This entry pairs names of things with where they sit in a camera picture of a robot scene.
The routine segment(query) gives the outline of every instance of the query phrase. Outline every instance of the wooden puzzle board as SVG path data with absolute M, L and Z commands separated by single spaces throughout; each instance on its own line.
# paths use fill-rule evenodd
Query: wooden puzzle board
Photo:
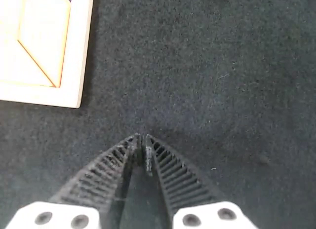
M 78 108 L 93 0 L 0 0 L 0 99 Z

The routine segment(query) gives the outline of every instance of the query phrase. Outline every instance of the screw hole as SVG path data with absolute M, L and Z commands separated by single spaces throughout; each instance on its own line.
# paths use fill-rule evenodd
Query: screw hole
M 185 226 L 189 227 L 198 227 L 201 225 L 201 220 L 194 214 L 187 214 L 183 217 L 182 222 Z
M 78 215 L 72 220 L 71 226 L 73 229 L 83 229 L 88 223 L 89 218 L 86 215 Z
M 228 208 L 222 208 L 218 210 L 218 216 L 222 220 L 235 220 L 236 219 L 236 214 L 228 209 Z
M 44 225 L 49 223 L 50 219 L 52 218 L 53 214 L 51 212 L 44 212 L 39 214 L 35 219 L 35 224 L 37 225 Z

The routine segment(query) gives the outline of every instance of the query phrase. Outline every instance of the wooden frame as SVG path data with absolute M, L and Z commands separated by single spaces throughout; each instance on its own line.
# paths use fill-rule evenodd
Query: wooden frame
M 72 0 L 60 87 L 0 82 L 0 100 L 79 108 L 93 0 Z

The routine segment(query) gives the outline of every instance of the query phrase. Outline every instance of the black felt surface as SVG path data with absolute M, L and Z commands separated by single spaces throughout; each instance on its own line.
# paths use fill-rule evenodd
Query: black felt surface
M 0 102 L 1 226 L 140 132 L 260 228 L 315 228 L 315 4 L 95 0 L 82 107 Z

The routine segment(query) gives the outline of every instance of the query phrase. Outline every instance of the puzzle piece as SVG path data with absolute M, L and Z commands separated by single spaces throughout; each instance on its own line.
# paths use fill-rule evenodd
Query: puzzle piece
M 23 0 L 0 0 L 0 29 L 17 38 Z
M 18 40 L 51 82 L 60 86 L 69 0 L 24 0 Z
M 0 31 L 0 81 L 54 86 L 14 36 Z

